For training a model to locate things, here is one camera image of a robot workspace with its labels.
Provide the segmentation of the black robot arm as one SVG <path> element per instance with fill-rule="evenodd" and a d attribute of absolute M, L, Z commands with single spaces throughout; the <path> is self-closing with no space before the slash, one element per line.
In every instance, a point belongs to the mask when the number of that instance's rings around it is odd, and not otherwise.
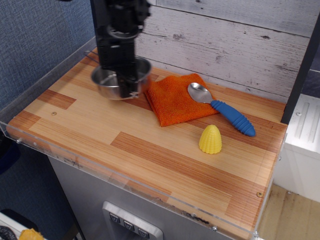
<path fill-rule="evenodd" d="M 110 100 L 138 98 L 150 85 L 151 63 L 136 56 L 135 38 L 150 16 L 146 0 L 92 0 L 91 11 L 99 67 L 92 75 Z"/>

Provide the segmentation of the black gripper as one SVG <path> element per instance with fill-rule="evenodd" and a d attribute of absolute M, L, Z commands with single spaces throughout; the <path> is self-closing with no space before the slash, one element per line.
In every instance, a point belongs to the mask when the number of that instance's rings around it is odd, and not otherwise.
<path fill-rule="evenodd" d="M 104 70 L 114 71 L 119 76 L 121 98 L 137 98 L 138 73 L 134 40 L 98 38 L 99 64 Z"/>

